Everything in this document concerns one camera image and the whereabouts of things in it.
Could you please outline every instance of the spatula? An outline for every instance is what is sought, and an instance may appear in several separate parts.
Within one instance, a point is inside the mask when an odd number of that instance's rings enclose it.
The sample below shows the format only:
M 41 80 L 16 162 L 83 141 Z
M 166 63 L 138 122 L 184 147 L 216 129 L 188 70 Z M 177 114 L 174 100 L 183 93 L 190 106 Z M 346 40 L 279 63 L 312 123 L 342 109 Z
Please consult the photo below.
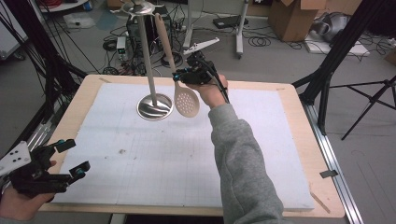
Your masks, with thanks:
M 175 62 L 172 55 L 171 46 L 169 44 L 169 38 L 166 33 L 165 24 L 160 14 L 155 14 L 155 25 L 157 27 L 157 33 L 163 43 L 163 50 L 166 54 L 166 59 L 169 62 L 169 66 L 173 73 L 176 72 Z M 178 82 L 175 82 L 175 106 L 177 111 L 184 117 L 193 118 L 198 114 L 199 111 L 199 99 L 198 96 L 192 89 L 181 87 Z

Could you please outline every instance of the spoon head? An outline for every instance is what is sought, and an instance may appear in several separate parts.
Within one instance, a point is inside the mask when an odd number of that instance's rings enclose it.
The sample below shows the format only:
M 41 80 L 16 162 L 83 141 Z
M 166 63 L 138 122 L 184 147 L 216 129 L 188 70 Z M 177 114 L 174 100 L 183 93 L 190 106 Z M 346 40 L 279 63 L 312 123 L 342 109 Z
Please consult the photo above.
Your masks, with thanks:
M 192 90 L 180 87 L 175 91 L 175 107 L 182 116 L 193 118 L 199 112 L 199 99 Z

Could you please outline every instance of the utensil handle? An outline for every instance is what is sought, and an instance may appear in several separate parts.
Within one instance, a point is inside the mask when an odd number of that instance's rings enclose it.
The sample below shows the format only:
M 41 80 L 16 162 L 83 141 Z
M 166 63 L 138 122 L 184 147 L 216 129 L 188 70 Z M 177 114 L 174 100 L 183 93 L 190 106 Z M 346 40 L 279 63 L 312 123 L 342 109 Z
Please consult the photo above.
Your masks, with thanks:
M 160 36 L 160 40 L 163 43 L 163 50 L 165 51 L 166 59 L 169 62 L 172 72 L 175 73 L 175 61 L 172 55 L 171 45 L 169 44 L 168 33 L 166 33 L 163 17 L 159 13 L 155 13 L 155 26 L 157 27 L 157 33 Z

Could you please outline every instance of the white paper sheet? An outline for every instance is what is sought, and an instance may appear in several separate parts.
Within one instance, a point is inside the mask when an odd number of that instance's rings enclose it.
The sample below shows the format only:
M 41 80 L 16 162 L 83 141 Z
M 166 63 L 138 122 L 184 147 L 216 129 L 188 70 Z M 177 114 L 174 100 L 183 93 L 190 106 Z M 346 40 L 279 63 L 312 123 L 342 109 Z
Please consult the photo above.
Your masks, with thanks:
M 156 91 L 173 98 L 173 87 Z M 61 173 L 84 161 L 92 168 L 54 203 L 221 207 L 208 107 L 201 102 L 192 119 L 174 108 L 168 118 L 148 121 L 136 112 L 148 94 L 145 85 L 103 84 Z M 285 209 L 314 208 L 278 93 L 231 90 L 230 100 L 250 123 Z

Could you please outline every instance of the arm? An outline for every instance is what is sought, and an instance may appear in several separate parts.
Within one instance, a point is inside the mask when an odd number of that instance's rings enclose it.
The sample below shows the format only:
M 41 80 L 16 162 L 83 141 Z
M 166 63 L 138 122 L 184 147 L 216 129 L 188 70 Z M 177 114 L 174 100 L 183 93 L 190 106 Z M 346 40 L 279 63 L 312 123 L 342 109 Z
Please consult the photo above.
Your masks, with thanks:
M 225 77 L 220 79 L 227 87 Z M 216 86 L 189 87 L 198 91 L 211 108 L 209 118 L 225 224 L 290 223 L 282 217 L 283 204 L 265 171 L 262 151 L 250 125 L 238 119 Z

